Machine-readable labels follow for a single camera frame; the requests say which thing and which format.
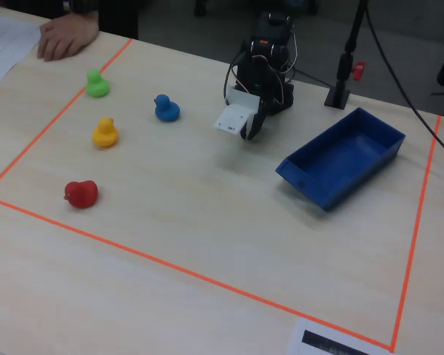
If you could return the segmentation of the person bare hand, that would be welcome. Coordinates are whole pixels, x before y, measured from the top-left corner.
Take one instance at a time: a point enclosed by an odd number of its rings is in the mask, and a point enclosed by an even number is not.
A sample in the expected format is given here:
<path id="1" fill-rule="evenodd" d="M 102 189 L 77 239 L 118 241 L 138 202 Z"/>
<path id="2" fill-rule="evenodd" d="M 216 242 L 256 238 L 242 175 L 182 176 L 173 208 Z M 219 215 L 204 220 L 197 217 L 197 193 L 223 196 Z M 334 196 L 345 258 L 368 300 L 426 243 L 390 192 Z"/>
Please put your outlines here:
<path id="1" fill-rule="evenodd" d="M 42 24 L 39 29 L 38 59 L 48 62 L 72 57 L 97 38 L 98 13 L 68 13 Z"/>

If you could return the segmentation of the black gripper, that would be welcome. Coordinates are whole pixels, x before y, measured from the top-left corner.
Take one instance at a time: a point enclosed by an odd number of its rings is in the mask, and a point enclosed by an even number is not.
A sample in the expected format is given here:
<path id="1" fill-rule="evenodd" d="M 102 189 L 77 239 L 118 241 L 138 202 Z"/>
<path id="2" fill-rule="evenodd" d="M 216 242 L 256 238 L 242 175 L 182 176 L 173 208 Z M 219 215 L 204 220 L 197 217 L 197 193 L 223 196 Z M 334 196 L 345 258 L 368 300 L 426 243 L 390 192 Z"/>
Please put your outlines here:
<path id="1" fill-rule="evenodd" d="M 235 68 L 235 88 L 260 97 L 258 111 L 240 130 L 241 138 L 250 141 L 261 130 L 266 111 L 279 113 L 283 109 L 283 80 L 263 56 L 243 57 Z"/>

